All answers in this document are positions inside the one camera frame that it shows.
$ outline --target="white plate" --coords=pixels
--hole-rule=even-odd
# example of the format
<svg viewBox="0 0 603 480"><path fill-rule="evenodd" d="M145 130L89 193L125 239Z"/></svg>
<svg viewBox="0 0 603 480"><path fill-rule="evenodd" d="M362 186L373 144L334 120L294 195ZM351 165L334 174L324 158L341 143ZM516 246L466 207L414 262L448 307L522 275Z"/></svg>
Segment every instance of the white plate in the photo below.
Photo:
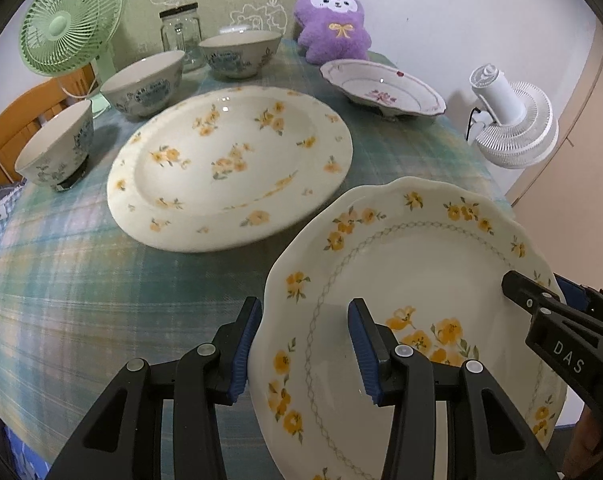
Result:
<svg viewBox="0 0 603 480"><path fill-rule="evenodd" d="M387 117L435 116L446 103L416 77L391 66L361 59L337 59L321 67L321 75L358 104L379 108Z"/></svg>
<svg viewBox="0 0 603 480"><path fill-rule="evenodd" d="M432 360L479 358L545 446L566 385L525 345L530 316L501 292L509 269L561 295L521 226L450 184L357 187L313 219L268 275L248 362L259 425L286 480L381 475L393 408L364 391L346 317L358 297ZM437 479L446 473L441 404Z"/></svg>
<svg viewBox="0 0 603 480"><path fill-rule="evenodd" d="M325 202L353 144L328 106L282 88L192 97L142 126L108 176L121 229L168 251L213 251L265 238Z"/></svg>

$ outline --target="table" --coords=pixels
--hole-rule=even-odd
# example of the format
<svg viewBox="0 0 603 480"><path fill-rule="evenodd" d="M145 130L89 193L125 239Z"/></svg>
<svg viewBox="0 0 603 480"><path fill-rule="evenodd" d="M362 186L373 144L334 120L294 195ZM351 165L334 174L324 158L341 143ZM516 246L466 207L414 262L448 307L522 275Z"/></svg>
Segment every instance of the table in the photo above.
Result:
<svg viewBox="0 0 603 480"><path fill-rule="evenodd" d="M281 43L251 83L312 94L347 123L353 163L335 196L414 175L482 193L511 211L448 119L388 121L353 105L292 41ZM201 69L184 77L178 98L231 84ZM310 220L216 253L168 253L139 244L112 219L105 186L118 150L141 125L115 110L98 117L86 177L66 193L27 184L0 247L0 417L48 462L129 359L177 359L235 319L246 296L262 297L270 267ZM217 413L229 478L281 478L249 395ZM172 476L171 425L167 404L164 478Z"/></svg>

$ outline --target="yellow bow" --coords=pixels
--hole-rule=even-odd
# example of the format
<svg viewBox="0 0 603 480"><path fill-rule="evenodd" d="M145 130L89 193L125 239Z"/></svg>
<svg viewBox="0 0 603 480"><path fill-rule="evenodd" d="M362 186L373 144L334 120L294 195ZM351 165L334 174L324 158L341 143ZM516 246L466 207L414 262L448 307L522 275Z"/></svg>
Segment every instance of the yellow bow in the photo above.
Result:
<svg viewBox="0 0 603 480"><path fill-rule="evenodd" d="M330 30L338 30L339 33L337 37L343 36L344 38L348 38L350 40L350 36L348 36L348 31L355 30L355 28L350 24L346 23L345 25L341 25L340 23L331 23L328 25Z"/></svg>

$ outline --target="white wall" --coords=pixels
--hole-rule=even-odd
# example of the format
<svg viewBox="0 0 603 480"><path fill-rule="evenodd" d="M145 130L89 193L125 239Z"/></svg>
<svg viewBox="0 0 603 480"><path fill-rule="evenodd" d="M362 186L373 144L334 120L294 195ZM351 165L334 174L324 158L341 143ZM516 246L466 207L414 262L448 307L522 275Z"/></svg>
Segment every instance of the white wall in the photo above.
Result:
<svg viewBox="0 0 603 480"><path fill-rule="evenodd" d="M373 50L433 86L464 133L476 67L491 62L511 81L536 84L561 114L595 34L595 15L583 0L361 1ZM521 173L486 164L504 192Z"/></svg>
<svg viewBox="0 0 603 480"><path fill-rule="evenodd" d="M26 0L0 35L0 113L25 91L46 81L28 70L19 54L19 30L32 0Z"/></svg>

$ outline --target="screw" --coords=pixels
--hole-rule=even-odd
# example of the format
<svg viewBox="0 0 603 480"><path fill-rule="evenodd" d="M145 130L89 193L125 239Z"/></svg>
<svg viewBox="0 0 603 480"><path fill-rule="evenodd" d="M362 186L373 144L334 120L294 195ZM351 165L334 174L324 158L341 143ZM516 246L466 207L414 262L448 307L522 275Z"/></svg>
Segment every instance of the screw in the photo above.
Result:
<svg viewBox="0 0 603 480"><path fill-rule="evenodd" d="M399 357L410 357L415 351L411 346L408 345L397 345L395 347L395 354Z"/></svg>
<svg viewBox="0 0 603 480"><path fill-rule="evenodd" d="M466 362L466 368L468 369L469 372L471 372L473 374L480 374L484 370L484 365L481 364L479 361L473 360L473 361Z"/></svg>
<svg viewBox="0 0 603 480"><path fill-rule="evenodd" d="M197 347L197 353L199 355L213 355L214 352L216 352L217 349L215 348L215 346L212 343L204 343L202 345L199 345Z"/></svg>
<svg viewBox="0 0 603 480"><path fill-rule="evenodd" d="M126 364L126 368L131 372L138 372L143 368L143 364L143 359L135 357L134 359L128 361L128 363Z"/></svg>

